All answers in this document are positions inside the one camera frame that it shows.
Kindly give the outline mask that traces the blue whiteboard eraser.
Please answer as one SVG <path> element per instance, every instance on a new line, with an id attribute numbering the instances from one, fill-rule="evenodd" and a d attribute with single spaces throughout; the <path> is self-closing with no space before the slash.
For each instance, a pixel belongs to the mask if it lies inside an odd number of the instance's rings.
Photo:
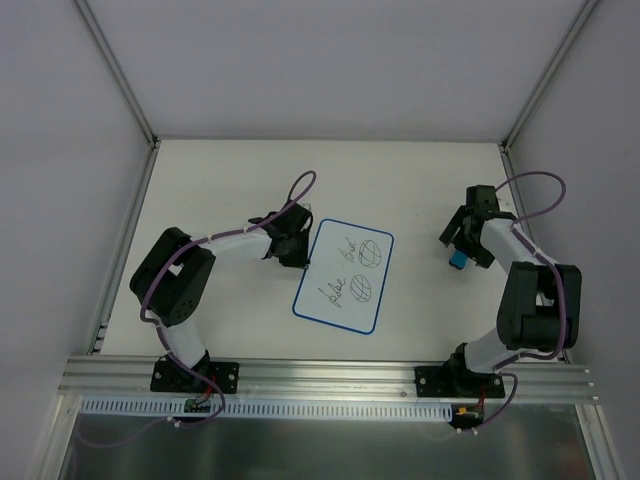
<path id="1" fill-rule="evenodd" d="M 467 255 L 460 250 L 455 250 L 449 259 L 449 265 L 457 270 L 463 270 L 467 262 Z"/>

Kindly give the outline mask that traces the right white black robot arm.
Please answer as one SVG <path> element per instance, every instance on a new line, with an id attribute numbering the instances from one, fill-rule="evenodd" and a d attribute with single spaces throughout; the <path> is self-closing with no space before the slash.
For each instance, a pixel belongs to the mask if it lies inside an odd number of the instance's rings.
<path id="1" fill-rule="evenodd" d="M 453 248 L 449 264 L 457 270 L 472 261 L 485 269 L 497 263 L 506 273 L 496 326 L 459 345 L 443 366 L 453 393 L 469 396 L 503 367 L 520 359 L 553 360 L 575 345 L 580 270 L 545 254 L 516 217 L 501 209 L 495 187 L 467 188 L 465 203 L 439 240 Z"/>

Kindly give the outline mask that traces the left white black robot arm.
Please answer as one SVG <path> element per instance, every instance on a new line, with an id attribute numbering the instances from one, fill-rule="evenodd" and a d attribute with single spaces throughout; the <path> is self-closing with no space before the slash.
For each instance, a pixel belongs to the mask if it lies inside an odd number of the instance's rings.
<path id="1" fill-rule="evenodd" d="M 129 288 L 140 302 L 141 321 L 154 326 L 173 378 L 187 391 L 208 379 L 209 353 L 190 319 L 215 270 L 275 258 L 286 268 L 307 269 L 313 213 L 291 203 L 235 230 L 193 239 L 177 227 L 165 230 L 133 274 Z"/>

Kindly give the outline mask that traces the blue framed whiteboard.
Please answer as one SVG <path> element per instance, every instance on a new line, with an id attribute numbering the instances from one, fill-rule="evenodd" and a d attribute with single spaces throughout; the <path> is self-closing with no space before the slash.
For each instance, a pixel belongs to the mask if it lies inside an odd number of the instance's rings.
<path id="1" fill-rule="evenodd" d="M 335 219 L 320 222 L 292 304 L 302 319 L 360 335 L 377 325 L 394 236 Z"/>

